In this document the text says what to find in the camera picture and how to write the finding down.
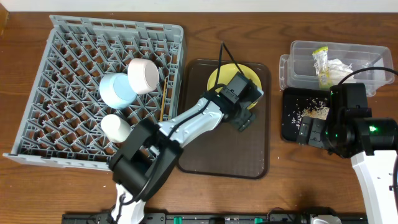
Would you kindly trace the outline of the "light blue bowl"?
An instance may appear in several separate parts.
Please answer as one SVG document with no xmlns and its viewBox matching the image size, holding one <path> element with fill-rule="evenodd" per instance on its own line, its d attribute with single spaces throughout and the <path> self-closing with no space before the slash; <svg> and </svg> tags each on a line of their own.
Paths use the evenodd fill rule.
<svg viewBox="0 0 398 224">
<path fill-rule="evenodd" d="M 128 76 L 125 73 L 105 75 L 100 81 L 99 93 L 102 100 L 116 110 L 125 109 L 137 98 L 137 94 L 131 88 Z"/>
</svg>

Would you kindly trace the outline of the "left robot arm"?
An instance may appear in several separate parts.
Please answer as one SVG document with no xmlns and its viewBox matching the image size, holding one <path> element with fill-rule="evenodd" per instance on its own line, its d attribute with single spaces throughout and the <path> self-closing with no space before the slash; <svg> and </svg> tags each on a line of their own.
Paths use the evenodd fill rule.
<svg viewBox="0 0 398 224">
<path fill-rule="evenodd" d="M 184 146 L 222 122 L 244 131 L 255 119 L 249 106 L 263 94 L 261 87 L 237 72 L 227 84 L 216 82 L 179 116 L 157 124 L 149 119 L 138 123 L 109 162 L 118 199 L 108 221 L 140 223 L 145 203 L 163 186 Z"/>
</svg>

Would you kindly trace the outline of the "yellow round plate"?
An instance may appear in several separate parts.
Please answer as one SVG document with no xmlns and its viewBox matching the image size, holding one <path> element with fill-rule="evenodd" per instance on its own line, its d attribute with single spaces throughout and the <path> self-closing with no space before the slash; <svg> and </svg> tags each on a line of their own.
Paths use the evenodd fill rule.
<svg viewBox="0 0 398 224">
<path fill-rule="evenodd" d="M 229 63 L 210 75 L 204 97 L 219 106 L 224 114 L 230 114 L 250 110 L 263 95 L 261 81 L 253 69 Z"/>
</svg>

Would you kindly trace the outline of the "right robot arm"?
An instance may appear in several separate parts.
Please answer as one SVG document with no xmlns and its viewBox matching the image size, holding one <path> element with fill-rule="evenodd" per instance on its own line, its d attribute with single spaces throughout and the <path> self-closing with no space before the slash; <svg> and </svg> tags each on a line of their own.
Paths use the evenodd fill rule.
<svg viewBox="0 0 398 224">
<path fill-rule="evenodd" d="M 332 86 L 326 119 L 302 118 L 297 142 L 350 159 L 369 223 L 397 223 L 397 122 L 374 118 L 362 83 Z"/>
</svg>

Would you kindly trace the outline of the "wooden chopstick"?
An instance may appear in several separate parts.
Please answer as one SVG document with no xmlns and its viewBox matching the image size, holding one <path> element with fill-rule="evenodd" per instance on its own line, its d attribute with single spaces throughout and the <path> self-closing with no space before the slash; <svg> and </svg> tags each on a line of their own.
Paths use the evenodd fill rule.
<svg viewBox="0 0 398 224">
<path fill-rule="evenodd" d="M 161 108 L 160 108 L 159 122 L 162 122 L 163 121 L 163 117 L 164 117 L 165 99 L 166 99 L 166 96 L 167 96 L 167 83 L 168 83 L 168 79 L 166 77 L 165 81 L 164 81 L 163 91 L 162 91 L 162 103 L 161 103 Z"/>
</svg>

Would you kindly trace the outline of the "green snack wrapper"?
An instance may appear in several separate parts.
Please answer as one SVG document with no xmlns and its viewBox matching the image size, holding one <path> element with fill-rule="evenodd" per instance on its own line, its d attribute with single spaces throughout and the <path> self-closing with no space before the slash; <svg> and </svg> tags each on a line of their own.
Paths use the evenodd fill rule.
<svg viewBox="0 0 398 224">
<path fill-rule="evenodd" d="M 319 80 L 319 87 L 321 90 L 326 90 L 331 87 L 332 82 L 328 71 L 328 47 L 320 47 L 312 53 L 314 59 L 315 72 Z"/>
</svg>

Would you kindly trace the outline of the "pink bowl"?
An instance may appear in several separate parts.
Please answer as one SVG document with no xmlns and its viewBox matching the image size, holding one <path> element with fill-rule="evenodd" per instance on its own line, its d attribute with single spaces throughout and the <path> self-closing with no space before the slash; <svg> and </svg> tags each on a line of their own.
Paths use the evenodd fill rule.
<svg viewBox="0 0 398 224">
<path fill-rule="evenodd" d="M 131 88 L 138 95 L 154 91 L 159 84 L 158 68 L 148 59 L 132 59 L 127 68 L 127 77 Z"/>
</svg>

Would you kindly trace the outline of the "white plastic cup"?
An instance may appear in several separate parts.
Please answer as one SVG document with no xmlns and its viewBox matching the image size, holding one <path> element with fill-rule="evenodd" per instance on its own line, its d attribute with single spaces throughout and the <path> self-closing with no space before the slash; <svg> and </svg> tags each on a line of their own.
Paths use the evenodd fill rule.
<svg viewBox="0 0 398 224">
<path fill-rule="evenodd" d="M 105 136 L 115 143 L 124 142 L 130 135 L 131 126 L 118 115 L 106 115 L 100 122 Z"/>
</svg>

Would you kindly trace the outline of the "white paper napkin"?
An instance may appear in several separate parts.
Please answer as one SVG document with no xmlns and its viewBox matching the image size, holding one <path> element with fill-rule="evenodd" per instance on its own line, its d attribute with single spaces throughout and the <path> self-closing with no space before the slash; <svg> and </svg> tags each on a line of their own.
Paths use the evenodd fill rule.
<svg viewBox="0 0 398 224">
<path fill-rule="evenodd" d="M 341 79 L 352 72 L 352 64 L 346 65 L 340 59 L 328 61 L 328 74 L 334 85 L 337 85 Z"/>
</svg>

